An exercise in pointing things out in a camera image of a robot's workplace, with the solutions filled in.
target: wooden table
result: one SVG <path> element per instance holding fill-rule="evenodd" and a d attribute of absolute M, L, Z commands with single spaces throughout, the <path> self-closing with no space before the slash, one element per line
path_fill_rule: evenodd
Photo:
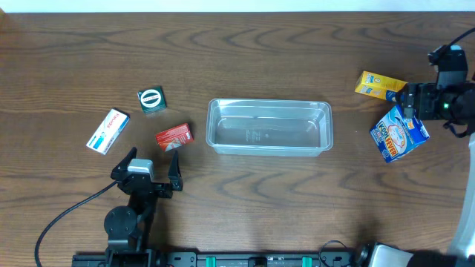
<path fill-rule="evenodd" d="M 468 139 L 442 122 L 386 164 L 368 131 L 393 104 L 354 93 L 363 70 L 431 82 L 427 52 L 474 26 L 473 13 L 11 14 L 0 33 L 0 266 L 33 266 L 60 212 L 111 182 L 132 146 L 166 179 L 155 133 L 187 122 L 184 191 L 160 201 L 151 241 L 201 251 L 317 250 L 377 239 L 445 250 L 468 176 Z M 473 39 L 462 42 L 474 66 Z M 162 85 L 145 117 L 137 91 Z M 213 98 L 303 99 L 332 106 L 335 144 L 317 158 L 218 155 L 205 142 Z M 107 156 L 85 143 L 112 108 L 131 121 Z M 47 234 L 44 266 L 103 251 L 114 188 Z"/>

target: transparent plastic tray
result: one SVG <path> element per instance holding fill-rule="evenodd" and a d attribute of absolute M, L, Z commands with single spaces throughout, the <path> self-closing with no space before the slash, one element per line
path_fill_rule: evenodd
<path fill-rule="evenodd" d="M 206 142 L 219 154 L 318 156 L 333 146 L 326 102 L 213 99 Z"/>

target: green box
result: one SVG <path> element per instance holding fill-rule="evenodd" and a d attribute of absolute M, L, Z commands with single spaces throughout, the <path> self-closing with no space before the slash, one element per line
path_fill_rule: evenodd
<path fill-rule="evenodd" d="M 148 114 L 160 111 L 166 108 L 165 97 L 163 96 L 162 87 L 141 90 L 137 94 L 143 113 Z"/>

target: white box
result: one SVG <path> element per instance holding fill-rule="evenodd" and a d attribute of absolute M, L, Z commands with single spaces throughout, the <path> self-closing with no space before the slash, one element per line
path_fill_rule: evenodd
<path fill-rule="evenodd" d="M 105 155 L 128 120 L 127 115 L 112 109 L 99 125 L 94 135 L 89 139 L 86 146 Z"/>

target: wall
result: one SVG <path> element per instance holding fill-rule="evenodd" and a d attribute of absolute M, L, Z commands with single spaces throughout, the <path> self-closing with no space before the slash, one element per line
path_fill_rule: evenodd
<path fill-rule="evenodd" d="M 21 12 L 475 11 L 474 0 L 0 0 Z"/>

